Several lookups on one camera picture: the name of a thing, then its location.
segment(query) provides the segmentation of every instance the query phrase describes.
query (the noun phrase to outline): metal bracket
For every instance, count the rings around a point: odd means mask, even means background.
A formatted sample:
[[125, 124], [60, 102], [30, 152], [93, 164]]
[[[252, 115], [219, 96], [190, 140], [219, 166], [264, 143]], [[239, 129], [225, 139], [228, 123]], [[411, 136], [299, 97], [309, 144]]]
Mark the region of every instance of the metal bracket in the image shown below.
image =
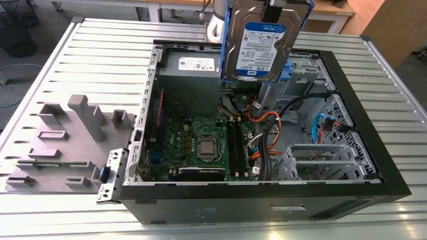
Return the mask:
[[118, 148], [109, 151], [105, 168], [109, 168], [108, 179], [100, 185], [96, 204], [120, 204], [118, 193], [126, 168], [129, 151]]

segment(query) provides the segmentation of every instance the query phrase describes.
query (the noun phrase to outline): white label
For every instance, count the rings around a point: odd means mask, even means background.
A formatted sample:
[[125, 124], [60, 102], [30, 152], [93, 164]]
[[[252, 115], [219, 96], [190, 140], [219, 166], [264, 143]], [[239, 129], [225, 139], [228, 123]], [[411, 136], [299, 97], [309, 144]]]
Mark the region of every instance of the white label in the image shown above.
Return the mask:
[[248, 22], [244, 27], [236, 69], [244, 76], [261, 76], [272, 68], [285, 27], [277, 24]]
[[214, 59], [200, 57], [181, 57], [178, 59], [178, 70], [214, 71]]
[[256, 174], [256, 175], [260, 175], [260, 171], [261, 169], [259, 167], [252, 167], [252, 173]]
[[253, 107], [255, 107], [256, 109], [260, 109], [260, 107], [261, 107], [261, 105], [260, 105], [256, 101], [253, 101], [252, 105], [253, 105]]

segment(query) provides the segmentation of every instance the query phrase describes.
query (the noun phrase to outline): cpu socket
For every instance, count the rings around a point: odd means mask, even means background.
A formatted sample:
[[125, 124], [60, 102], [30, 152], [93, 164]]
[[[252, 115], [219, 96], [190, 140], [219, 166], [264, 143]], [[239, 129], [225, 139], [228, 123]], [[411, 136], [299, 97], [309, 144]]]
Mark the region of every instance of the cpu socket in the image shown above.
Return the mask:
[[197, 158], [205, 163], [217, 159], [217, 137], [214, 134], [197, 135]]

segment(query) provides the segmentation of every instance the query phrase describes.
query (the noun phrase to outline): wooden cabinet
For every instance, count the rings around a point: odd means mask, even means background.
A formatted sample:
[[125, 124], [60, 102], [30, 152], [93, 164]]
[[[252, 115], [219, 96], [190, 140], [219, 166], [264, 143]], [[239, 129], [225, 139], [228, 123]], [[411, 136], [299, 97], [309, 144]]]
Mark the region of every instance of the wooden cabinet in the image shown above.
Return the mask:
[[427, 41], [427, 0], [347, 0], [355, 16], [341, 34], [372, 40], [392, 68]]

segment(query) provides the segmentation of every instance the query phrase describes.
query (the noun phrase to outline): ram slot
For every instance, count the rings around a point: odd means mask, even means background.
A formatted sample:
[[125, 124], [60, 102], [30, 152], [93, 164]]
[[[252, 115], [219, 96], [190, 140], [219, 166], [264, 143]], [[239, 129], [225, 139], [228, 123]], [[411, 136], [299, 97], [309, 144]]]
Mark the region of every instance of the ram slot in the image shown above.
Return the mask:
[[228, 146], [228, 162], [229, 162], [229, 174], [232, 176], [239, 172], [237, 169], [237, 152], [235, 147], [235, 124], [233, 121], [227, 122], [227, 146]]
[[247, 172], [245, 164], [245, 154], [244, 154], [244, 143], [243, 143], [243, 133], [240, 128], [240, 122], [233, 122], [233, 149], [236, 156], [236, 168], [239, 176], [243, 177]]

